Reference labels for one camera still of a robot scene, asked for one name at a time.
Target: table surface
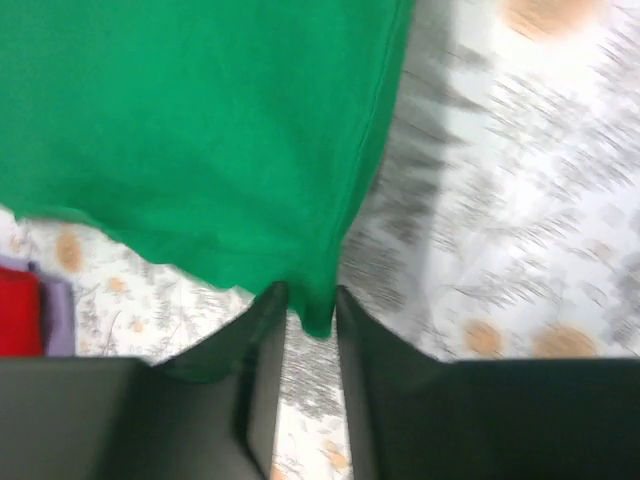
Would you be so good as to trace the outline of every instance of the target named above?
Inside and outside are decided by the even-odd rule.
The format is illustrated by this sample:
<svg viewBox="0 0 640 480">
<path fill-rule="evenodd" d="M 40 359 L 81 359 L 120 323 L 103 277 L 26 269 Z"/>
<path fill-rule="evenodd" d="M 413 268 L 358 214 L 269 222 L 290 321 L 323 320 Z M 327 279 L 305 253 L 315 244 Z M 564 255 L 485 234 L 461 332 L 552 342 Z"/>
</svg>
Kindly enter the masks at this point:
<svg viewBox="0 0 640 480">
<path fill-rule="evenodd" d="M 443 360 L 640 352 L 636 3 L 418 0 L 341 278 L 389 328 Z M 73 283 L 80 355 L 157 362 L 251 300 L 84 226 L 0 212 L 0 253 Z M 335 341 L 290 320 L 274 478 L 346 479 Z"/>
</svg>

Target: green fabric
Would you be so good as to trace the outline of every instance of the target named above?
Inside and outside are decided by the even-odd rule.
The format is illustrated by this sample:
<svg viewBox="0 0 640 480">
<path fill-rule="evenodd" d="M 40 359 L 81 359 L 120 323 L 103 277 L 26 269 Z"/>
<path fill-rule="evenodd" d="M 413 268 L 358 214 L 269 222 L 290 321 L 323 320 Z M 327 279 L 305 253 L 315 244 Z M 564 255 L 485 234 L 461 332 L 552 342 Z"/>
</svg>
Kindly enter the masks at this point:
<svg viewBox="0 0 640 480">
<path fill-rule="evenodd" d="M 2 0 L 0 203 L 259 293 L 326 336 L 411 0 Z"/>
</svg>

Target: black plastic part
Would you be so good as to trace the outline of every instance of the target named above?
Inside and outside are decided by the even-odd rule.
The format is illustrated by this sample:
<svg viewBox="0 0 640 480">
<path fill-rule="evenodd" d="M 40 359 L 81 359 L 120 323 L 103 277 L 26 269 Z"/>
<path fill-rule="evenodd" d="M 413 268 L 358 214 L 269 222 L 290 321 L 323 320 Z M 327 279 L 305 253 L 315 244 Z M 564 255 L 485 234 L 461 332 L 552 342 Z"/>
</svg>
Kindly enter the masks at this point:
<svg viewBox="0 0 640 480">
<path fill-rule="evenodd" d="M 0 478 L 266 480 L 287 288 L 152 368 L 134 359 L 0 362 Z"/>
<path fill-rule="evenodd" d="M 637 479 L 635 359 L 421 354 L 337 294 L 355 480 Z"/>
</svg>

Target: floral pattern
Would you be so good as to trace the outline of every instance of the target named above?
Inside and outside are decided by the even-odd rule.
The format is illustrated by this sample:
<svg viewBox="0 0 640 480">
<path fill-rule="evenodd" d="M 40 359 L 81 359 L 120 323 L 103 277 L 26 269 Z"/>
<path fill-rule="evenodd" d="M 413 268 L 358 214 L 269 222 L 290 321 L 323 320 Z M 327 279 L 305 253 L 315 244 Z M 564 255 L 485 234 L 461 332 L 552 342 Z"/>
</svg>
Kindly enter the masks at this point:
<svg viewBox="0 0 640 480">
<path fill-rule="evenodd" d="M 417 0 L 341 281 L 442 360 L 640 353 L 639 41 L 631 0 Z M 161 361 L 251 300 L 79 225 L 0 212 L 0 253 L 72 282 L 84 356 Z M 289 320 L 272 478 L 347 480 L 335 338 Z"/>
</svg>

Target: red object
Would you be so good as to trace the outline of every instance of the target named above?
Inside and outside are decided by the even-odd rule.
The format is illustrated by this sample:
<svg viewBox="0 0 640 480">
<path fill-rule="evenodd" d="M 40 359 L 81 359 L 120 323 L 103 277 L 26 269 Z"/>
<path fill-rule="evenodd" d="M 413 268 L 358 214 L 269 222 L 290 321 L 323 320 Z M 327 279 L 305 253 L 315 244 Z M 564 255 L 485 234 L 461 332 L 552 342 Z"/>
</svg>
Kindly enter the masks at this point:
<svg viewBox="0 0 640 480">
<path fill-rule="evenodd" d="M 43 354 L 38 277 L 0 267 L 0 357 Z"/>
</svg>

